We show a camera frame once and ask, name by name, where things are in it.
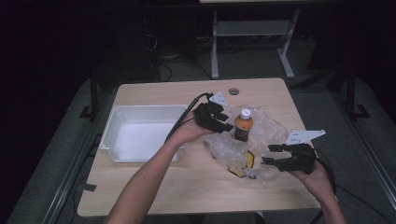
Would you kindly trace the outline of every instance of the plastic bottle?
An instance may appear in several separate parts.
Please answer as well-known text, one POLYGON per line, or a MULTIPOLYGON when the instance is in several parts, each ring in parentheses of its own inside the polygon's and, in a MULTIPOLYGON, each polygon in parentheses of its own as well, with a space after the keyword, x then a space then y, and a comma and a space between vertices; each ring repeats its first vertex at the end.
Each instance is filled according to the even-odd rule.
POLYGON ((241 114, 235 118, 235 133, 233 137, 236 140, 247 142, 248 133, 251 127, 253 127, 253 118, 250 116, 251 112, 249 109, 243 109, 241 114))

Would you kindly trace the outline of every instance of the white tray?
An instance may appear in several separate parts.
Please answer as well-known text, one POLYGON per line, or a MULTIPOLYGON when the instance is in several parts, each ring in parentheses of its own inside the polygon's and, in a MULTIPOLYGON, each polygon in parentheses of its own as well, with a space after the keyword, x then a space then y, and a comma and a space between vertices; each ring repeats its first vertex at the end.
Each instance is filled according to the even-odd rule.
MULTIPOLYGON (((114 106, 99 148, 115 162, 148 161, 186 110, 186 105, 114 106)), ((176 154, 172 161, 177 161, 176 154)))

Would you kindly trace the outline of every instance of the yellow object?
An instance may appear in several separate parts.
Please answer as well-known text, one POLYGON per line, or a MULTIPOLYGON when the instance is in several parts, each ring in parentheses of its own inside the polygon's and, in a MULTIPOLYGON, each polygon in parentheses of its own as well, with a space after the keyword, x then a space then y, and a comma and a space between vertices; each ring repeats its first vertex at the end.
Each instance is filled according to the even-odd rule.
POLYGON ((233 175, 236 175, 238 177, 245 177, 246 175, 244 174, 243 170, 247 168, 253 168, 254 165, 254 154, 251 151, 247 151, 247 165, 242 168, 237 168, 237 167, 228 167, 228 171, 232 173, 233 175))

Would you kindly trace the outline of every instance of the clear plastic bag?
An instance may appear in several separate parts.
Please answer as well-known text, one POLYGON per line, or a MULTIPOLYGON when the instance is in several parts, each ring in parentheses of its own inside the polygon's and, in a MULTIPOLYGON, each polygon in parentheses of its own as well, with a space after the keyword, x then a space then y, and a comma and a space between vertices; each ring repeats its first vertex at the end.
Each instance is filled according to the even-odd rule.
POLYGON ((281 123, 270 118, 262 107, 252 105, 240 105, 225 111, 224 113, 229 116, 226 122, 233 124, 236 116, 244 108, 251 111, 254 122, 247 142, 235 140, 233 138, 233 128, 230 132, 207 135, 204 138, 204 144, 213 158, 232 173, 252 179, 264 178, 265 167, 261 165, 262 156, 271 153, 268 149, 269 145, 284 144, 289 135, 288 130, 281 123), (249 152, 255 157, 254 165, 251 168, 248 161, 249 152))

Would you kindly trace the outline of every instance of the table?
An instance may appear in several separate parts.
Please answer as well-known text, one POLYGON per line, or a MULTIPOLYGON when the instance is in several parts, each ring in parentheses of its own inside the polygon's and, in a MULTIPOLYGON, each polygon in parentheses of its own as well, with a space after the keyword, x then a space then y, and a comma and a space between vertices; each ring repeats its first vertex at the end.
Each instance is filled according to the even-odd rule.
MULTIPOLYGON (((303 122, 281 78, 127 84, 114 105, 188 105, 203 92, 222 91, 230 106, 263 106, 288 130, 304 130, 303 122), (228 89, 237 88, 238 95, 228 89)), ((141 163, 115 163, 98 150, 78 206, 82 217, 106 216, 141 163)), ((149 214, 196 214, 319 208, 316 199, 293 176, 273 172, 268 180, 238 178, 214 161, 201 139, 189 143, 171 164, 149 214)))

